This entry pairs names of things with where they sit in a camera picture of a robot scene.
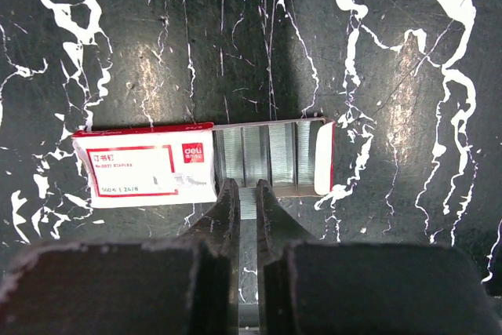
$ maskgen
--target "red logo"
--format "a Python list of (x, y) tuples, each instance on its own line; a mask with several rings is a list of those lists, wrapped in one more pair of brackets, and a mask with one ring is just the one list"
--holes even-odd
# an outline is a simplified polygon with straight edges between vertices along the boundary
[(202, 143), (181, 144), (185, 164), (204, 162), (204, 147)]

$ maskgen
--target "black marble surface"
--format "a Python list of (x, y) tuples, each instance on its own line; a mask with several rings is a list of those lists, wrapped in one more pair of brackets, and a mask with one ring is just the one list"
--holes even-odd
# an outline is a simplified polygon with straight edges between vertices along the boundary
[(454, 245), (502, 295), (501, 5), (0, 0), (0, 266), (40, 238), (177, 235), (210, 207), (91, 209), (77, 129), (325, 115), (333, 193), (289, 213), (328, 242)]

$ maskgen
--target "marble pattern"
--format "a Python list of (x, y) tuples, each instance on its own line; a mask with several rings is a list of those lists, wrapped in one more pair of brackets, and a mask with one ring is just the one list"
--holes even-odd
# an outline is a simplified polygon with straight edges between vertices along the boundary
[(328, 242), (460, 247), (500, 295), (501, 2), (1, 0), (2, 269), (40, 238), (176, 235), (209, 208), (92, 209), (77, 129), (325, 115), (333, 190), (284, 207)]

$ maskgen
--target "red border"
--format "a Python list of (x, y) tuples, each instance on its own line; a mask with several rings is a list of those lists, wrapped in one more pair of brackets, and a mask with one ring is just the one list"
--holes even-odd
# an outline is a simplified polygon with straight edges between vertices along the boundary
[(151, 194), (124, 194), (124, 195), (102, 195), (100, 193), (100, 184), (97, 181), (96, 171), (94, 170), (93, 160), (91, 159), (90, 152), (109, 152), (109, 151), (138, 151), (144, 149), (156, 149), (156, 148), (167, 148), (169, 151), (169, 163), (171, 165), (171, 173), (174, 173), (174, 160), (173, 160), (173, 149), (170, 145), (148, 145), (148, 146), (134, 146), (134, 147), (115, 147), (115, 148), (91, 148), (86, 149), (87, 157), (89, 158), (89, 164), (91, 166), (91, 170), (93, 171), (94, 180), (96, 181), (96, 191), (97, 196), (100, 198), (130, 198), (136, 196), (167, 196), (167, 195), (178, 195), (178, 190), (174, 190), (174, 192), (155, 192)]
[(333, 122), (333, 135), (331, 136), (331, 172), (329, 177), (329, 190), (332, 191), (334, 179), (333, 172), (335, 170), (335, 122)]
[(157, 127), (140, 127), (137, 129), (109, 129), (106, 131), (77, 131), (72, 138), (77, 137), (110, 137), (118, 135), (137, 135), (142, 133), (178, 133), (182, 131), (200, 131), (202, 129), (212, 129), (214, 123), (205, 122), (192, 125), (172, 125), (172, 126), (157, 126)]

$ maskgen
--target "box of staples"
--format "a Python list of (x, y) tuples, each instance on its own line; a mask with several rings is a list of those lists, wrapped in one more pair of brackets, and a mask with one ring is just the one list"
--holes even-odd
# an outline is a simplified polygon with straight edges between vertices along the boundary
[(225, 178), (237, 181), (241, 205), (253, 207), (261, 179), (277, 197), (328, 194), (334, 137), (333, 120), (311, 118), (78, 131), (72, 140), (92, 207), (215, 202)]

